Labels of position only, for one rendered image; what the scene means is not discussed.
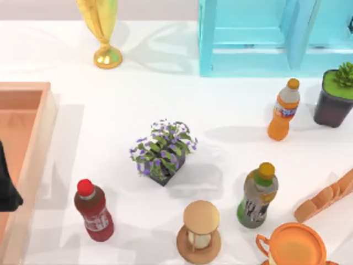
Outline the purple flower plant pot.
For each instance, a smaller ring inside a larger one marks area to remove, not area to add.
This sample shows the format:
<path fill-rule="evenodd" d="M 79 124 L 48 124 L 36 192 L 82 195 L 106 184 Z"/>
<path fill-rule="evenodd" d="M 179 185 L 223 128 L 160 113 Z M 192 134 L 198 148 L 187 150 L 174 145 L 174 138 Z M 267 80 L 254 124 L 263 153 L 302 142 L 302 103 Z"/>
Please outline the purple flower plant pot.
<path fill-rule="evenodd" d="M 129 150 L 140 175 L 161 186 L 185 163 L 186 156 L 196 150 L 197 138 L 190 136 L 189 127 L 181 121 L 160 119 L 151 125 L 149 136 L 141 137 Z"/>

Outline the wooden hourglass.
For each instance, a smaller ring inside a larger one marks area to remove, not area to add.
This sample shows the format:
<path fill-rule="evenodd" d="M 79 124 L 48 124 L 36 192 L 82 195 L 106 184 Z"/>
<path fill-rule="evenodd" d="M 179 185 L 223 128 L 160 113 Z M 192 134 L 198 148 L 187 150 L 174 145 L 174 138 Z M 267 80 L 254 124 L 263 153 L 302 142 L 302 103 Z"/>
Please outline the wooden hourglass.
<path fill-rule="evenodd" d="M 196 265 L 212 262 L 221 249 L 218 209 L 211 202 L 194 201 L 185 208 L 183 222 L 176 238 L 180 255 Z"/>

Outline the green label bottle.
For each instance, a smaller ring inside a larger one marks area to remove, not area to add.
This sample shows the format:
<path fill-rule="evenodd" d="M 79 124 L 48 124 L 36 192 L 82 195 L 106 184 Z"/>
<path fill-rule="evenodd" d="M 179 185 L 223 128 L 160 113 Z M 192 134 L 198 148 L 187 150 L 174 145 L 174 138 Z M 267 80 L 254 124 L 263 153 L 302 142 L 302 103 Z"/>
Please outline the green label bottle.
<path fill-rule="evenodd" d="M 278 189 L 279 183 L 273 164 L 263 162 L 251 171 L 244 181 L 244 196 L 237 209 L 239 222 L 249 229 L 260 227 Z"/>

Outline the orange soda bottle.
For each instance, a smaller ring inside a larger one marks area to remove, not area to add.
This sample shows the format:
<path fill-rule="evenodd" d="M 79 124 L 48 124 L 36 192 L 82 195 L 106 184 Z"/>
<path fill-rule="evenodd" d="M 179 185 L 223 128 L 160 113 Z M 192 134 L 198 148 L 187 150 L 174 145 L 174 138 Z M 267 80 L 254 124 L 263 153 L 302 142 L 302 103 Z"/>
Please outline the orange soda bottle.
<path fill-rule="evenodd" d="M 289 132 L 290 121 L 295 116 L 300 102 L 298 89 L 299 80 L 291 78 L 286 87 L 278 93 L 272 121 L 267 129 L 268 136 L 275 141 L 283 140 Z"/>

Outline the red cap cola bottle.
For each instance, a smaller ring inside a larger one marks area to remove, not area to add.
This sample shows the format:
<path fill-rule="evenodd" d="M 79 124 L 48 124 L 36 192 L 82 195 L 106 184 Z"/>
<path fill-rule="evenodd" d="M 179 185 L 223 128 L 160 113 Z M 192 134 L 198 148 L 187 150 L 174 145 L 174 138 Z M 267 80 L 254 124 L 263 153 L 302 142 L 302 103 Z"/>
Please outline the red cap cola bottle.
<path fill-rule="evenodd" d="M 100 187 L 89 179 L 81 179 L 77 184 L 74 204 L 94 241 L 104 242 L 113 235 L 114 222 L 106 207 L 105 193 Z"/>

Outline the light blue rack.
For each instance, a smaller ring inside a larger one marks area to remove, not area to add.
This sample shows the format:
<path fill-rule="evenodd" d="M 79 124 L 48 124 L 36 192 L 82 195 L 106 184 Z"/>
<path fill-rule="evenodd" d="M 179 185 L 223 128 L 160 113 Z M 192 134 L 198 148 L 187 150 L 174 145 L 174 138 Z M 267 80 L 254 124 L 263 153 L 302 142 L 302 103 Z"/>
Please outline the light blue rack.
<path fill-rule="evenodd" d="M 353 0 L 199 0 L 204 77 L 320 77 L 353 62 Z"/>

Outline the gold trophy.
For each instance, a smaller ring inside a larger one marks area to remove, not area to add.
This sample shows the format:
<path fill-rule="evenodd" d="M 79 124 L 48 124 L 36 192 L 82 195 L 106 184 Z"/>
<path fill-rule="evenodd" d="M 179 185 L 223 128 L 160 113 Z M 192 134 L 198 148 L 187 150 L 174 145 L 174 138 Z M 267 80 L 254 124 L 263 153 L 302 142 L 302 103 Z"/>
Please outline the gold trophy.
<path fill-rule="evenodd" d="M 76 3 L 86 26 L 100 43 L 93 56 L 94 64 L 102 69 L 119 66 L 122 54 L 110 44 L 117 17 L 117 0 L 76 0 Z"/>

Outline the shallow salmon-coloured box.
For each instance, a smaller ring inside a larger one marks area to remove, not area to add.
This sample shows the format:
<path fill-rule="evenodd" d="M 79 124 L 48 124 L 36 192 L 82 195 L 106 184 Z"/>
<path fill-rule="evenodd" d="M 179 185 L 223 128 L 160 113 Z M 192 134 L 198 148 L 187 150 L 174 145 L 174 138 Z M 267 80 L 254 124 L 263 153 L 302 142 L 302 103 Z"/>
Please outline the shallow salmon-coloured box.
<path fill-rule="evenodd" d="M 24 199 L 15 212 L 0 213 L 0 265 L 22 265 L 56 115 L 49 82 L 0 82 L 0 141 Z"/>

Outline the succulent in dark pot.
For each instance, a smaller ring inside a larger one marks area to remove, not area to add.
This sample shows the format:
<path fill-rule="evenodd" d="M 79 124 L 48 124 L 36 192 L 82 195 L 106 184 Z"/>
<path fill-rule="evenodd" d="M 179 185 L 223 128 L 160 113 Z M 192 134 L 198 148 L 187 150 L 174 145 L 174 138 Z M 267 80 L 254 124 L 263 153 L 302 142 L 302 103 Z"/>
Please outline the succulent in dark pot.
<path fill-rule="evenodd" d="M 319 125 L 337 128 L 353 108 L 353 63 L 324 72 L 322 88 L 314 110 Z"/>

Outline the orange wooden rack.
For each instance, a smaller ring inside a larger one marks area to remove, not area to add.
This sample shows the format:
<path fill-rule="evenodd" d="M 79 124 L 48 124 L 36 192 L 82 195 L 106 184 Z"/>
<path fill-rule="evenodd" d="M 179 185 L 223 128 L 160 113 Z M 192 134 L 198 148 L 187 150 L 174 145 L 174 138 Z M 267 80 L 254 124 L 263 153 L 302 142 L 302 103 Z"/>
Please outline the orange wooden rack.
<path fill-rule="evenodd" d="M 293 213 L 303 223 L 314 217 L 338 200 L 353 192 L 353 168 L 335 183 L 325 187 L 314 197 L 304 201 Z"/>

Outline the orange trophy cup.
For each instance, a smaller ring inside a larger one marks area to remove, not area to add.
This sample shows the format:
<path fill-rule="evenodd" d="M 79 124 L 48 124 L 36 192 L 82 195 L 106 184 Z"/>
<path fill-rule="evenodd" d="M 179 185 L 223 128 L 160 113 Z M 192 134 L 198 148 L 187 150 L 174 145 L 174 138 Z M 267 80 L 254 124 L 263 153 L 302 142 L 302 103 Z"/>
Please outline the orange trophy cup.
<path fill-rule="evenodd" d="M 268 258 L 261 265 L 339 265 L 327 260 L 326 247 L 318 233 L 298 222 L 280 225 L 270 238 L 258 234 L 255 241 Z"/>

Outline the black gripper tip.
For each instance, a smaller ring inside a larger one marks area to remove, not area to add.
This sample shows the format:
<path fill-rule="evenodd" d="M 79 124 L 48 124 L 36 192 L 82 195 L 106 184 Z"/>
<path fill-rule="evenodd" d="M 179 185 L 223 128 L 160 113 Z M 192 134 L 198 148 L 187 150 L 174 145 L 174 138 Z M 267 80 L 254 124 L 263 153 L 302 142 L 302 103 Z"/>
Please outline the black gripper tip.
<path fill-rule="evenodd" d="M 0 212 L 14 212 L 23 203 L 23 198 L 9 175 L 3 144 L 0 141 Z"/>

